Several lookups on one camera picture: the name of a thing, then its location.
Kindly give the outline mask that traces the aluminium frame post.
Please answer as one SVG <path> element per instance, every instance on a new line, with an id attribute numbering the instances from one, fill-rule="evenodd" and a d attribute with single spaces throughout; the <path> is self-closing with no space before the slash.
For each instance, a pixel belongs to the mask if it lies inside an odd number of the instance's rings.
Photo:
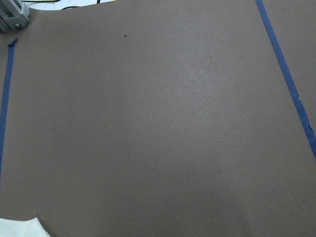
<path id="1" fill-rule="evenodd" d="M 0 1 L 0 31 L 28 27 L 29 8 L 21 0 Z"/>

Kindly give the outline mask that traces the brown paper table cover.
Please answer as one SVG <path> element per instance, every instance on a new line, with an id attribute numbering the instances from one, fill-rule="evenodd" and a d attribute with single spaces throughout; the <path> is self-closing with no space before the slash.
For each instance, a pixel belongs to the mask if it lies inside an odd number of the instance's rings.
<path id="1" fill-rule="evenodd" d="M 253 0 L 30 12 L 0 216 L 54 237 L 313 237 L 316 161 Z"/>

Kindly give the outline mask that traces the cream cat print t-shirt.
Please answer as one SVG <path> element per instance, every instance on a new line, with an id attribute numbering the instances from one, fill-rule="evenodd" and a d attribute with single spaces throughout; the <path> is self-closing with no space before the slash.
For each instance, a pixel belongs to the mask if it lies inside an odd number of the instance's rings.
<path id="1" fill-rule="evenodd" d="M 50 237 L 38 218 L 27 221 L 0 219 L 1 237 Z"/>

